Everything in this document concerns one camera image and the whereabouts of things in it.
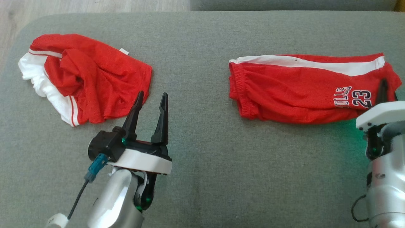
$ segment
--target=red trim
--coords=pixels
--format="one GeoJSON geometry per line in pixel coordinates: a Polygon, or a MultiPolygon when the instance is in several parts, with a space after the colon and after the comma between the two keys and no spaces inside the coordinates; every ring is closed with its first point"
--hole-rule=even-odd
{"type": "Polygon", "coordinates": [[[72,96],[69,96],[69,98],[70,98],[70,103],[72,105],[72,118],[71,118],[71,121],[72,121],[72,125],[75,127],[76,125],[75,125],[75,123],[73,121],[73,114],[75,113],[75,109],[73,108],[72,96]]]}

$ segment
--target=printed number 23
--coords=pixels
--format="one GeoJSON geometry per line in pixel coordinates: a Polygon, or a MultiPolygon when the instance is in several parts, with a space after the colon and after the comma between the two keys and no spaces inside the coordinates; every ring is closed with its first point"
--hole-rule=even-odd
{"type": "Polygon", "coordinates": [[[370,108],[371,107],[371,92],[368,90],[354,90],[352,92],[352,103],[355,106],[363,106],[365,108],[370,108]]]}

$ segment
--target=couch cushion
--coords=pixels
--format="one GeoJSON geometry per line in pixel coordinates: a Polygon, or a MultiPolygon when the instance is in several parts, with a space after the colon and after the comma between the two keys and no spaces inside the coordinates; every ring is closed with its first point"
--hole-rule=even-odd
{"type": "MultiPolygon", "coordinates": [[[[404,79],[405,14],[188,12],[67,14],[38,19],[16,38],[0,78],[0,221],[43,227],[68,214],[90,160],[89,141],[124,119],[75,128],[60,120],[17,62],[44,33],[79,33],[153,67],[138,138],[149,140],[169,94],[173,172],[156,182],[144,227],[359,228],[350,215],[366,190],[366,142],[355,121],[289,125],[241,119],[228,97],[229,59],[264,54],[357,56],[384,52],[404,79]]],[[[404,98],[403,88],[398,97],[404,98]]],[[[68,227],[84,227],[108,179],[84,191],[68,227]]],[[[367,217],[365,205],[356,208],[367,217]]]]}
{"type": "Polygon", "coordinates": [[[192,11],[346,10],[392,11],[396,0],[190,0],[192,11]]]}

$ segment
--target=red basketball shorts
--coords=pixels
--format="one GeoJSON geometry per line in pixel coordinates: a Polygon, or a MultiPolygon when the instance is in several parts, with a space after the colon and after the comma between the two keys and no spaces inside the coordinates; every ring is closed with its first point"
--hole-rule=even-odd
{"type": "Polygon", "coordinates": [[[384,55],[245,56],[229,61],[230,98],[244,118],[320,124],[358,117],[375,105],[380,82],[395,100],[401,80],[384,55]]]}

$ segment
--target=wooden floor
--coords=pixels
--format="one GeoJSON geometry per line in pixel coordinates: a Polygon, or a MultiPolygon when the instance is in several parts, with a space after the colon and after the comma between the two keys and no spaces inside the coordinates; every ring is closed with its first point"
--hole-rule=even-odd
{"type": "Polygon", "coordinates": [[[29,22],[61,13],[189,11],[190,0],[0,0],[0,72],[18,32],[29,22]]]}

